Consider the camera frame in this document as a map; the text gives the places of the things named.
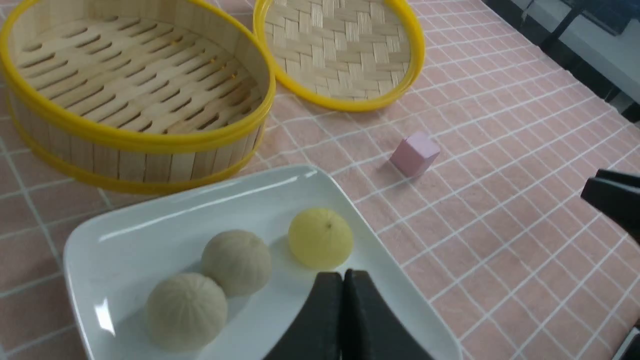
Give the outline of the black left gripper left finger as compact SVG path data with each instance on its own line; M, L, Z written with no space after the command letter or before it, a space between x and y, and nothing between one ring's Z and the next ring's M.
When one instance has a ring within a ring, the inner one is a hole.
M339 360L343 278L318 272L304 305L266 360Z

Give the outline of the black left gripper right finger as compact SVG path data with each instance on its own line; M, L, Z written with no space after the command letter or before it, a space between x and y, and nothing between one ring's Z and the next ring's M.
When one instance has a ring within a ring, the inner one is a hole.
M343 277L345 360L431 360L387 305L367 271Z

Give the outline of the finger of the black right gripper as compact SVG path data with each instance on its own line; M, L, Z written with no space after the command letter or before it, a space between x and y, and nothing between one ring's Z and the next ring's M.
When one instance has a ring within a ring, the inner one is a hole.
M599 169L586 180L580 197L640 243L640 176Z

